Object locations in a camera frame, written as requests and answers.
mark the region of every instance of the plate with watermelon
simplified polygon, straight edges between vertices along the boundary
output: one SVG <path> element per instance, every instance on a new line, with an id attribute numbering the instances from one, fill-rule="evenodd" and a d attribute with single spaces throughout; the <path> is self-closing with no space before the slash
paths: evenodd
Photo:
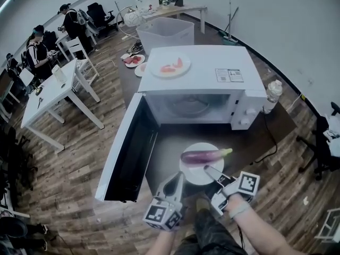
<path id="1" fill-rule="evenodd" d="M 127 57 L 123 62 L 125 63 L 126 67 L 134 68 L 138 65 L 142 64 L 145 61 L 144 55 L 135 55 L 131 57 Z"/>
<path id="2" fill-rule="evenodd" d="M 191 61 L 183 53 L 166 52 L 154 56 L 149 64 L 153 75 L 160 78 L 176 78 L 186 74 L 190 68 Z"/>

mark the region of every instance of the purple eggplant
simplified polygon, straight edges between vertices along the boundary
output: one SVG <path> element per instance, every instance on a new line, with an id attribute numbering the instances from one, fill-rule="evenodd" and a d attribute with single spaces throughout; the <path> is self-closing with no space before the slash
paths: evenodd
<path id="1" fill-rule="evenodd" d="M 206 151 L 187 151 L 181 154 L 181 160 L 185 164 L 192 166 L 206 165 L 223 159 L 231 152 L 233 152 L 232 148 Z"/>

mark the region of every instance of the white plate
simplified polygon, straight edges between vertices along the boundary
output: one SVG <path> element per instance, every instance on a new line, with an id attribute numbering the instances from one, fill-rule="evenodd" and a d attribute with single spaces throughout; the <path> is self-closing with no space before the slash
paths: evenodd
<path id="1" fill-rule="evenodd" d="M 125 64 L 127 68 L 134 68 L 137 67 L 138 65 L 142 64 L 145 61 L 145 57 L 144 55 L 135 55 L 137 57 L 141 57 L 142 59 L 140 61 L 138 61 L 138 63 L 131 63 L 131 64 Z"/>
<path id="2" fill-rule="evenodd" d="M 183 62 L 183 66 L 181 68 L 175 68 L 173 65 L 177 64 L 178 59 L 181 59 Z M 169 65 L 170 68 L 174 69 L 174 72 L 163 73 L 160 69 L 165 66 Z M 177 78 L 180 75 L 186 74 L 189 70 L 191 65 L 191 61 L 187 55 L 181 52 L 164 52 L 157 54 L 154 56 L 152 63 L 150 63 L 150 71 L 153 75 L 159 78 Z"/>
<path id="3" fill-rule="evenodd" d="M 218 150 L 218 148 L 210 143 L 199 142 L 192 144 L 187 149 L 185 149 L 184 152 L 202 150 Z M 210 166 L 222 172 L 224 168 L 224 160 L 218 160 L 215 163 L 210 164 Z M 180 160 L 180 170 L 184 173 L 186 180 L 192 184 L 207 185 L 213 182 L 213 179 L 211 179 L 211 177 L 209 177 L 204 171 L 204 166 L 189 168 Z"/>
<path id="4" fill-rule="evenodd" d="M 144 68 L 144 71 L 142 71 L 142 69 L 141 69 L 143 65 L 145 65 L 145 67 L 146 67 L 146 66 L 147 66 L 147 62 L 144 62 L 144 63 L 138 65 L 138 66 L 136 67 L 136 69 L 134 69 L 134 73 L 135 73 L 136 76 L 142 77 L 142 76 L 144 75 L 144 73 L 145 73 L 145 68 Z"/>

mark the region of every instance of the plastic bottle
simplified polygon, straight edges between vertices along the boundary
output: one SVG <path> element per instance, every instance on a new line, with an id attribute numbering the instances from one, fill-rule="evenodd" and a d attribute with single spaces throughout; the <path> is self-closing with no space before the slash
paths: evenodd
<path id="1" fill-rule="evenodd" d="M 55 65 L 52 69 L 52 74 L 56 78 L 56 80 L 62 84 L 64 84 L 67 81 L 67 78 L 63 71 L 60 69 L 58 65 Z"/>
<path id="2" fill-rule="evenodd" d="M 267 101 L 263 106 L 263 112 L 268 114 L 275 107 L 280 96 L 282 95 L 282 83 L 279 80 L 275 80 L 268 85 L 267 89 Z"/>

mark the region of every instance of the open microwave door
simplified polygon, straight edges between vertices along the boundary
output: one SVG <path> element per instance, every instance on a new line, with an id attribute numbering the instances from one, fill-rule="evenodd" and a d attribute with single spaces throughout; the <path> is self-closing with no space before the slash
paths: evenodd
<path id="1" fill-rule="evenodd" d="M 159 126 L 142 93 L 135 93 L 118 129 L 96 199 L 136 201 Z"/>

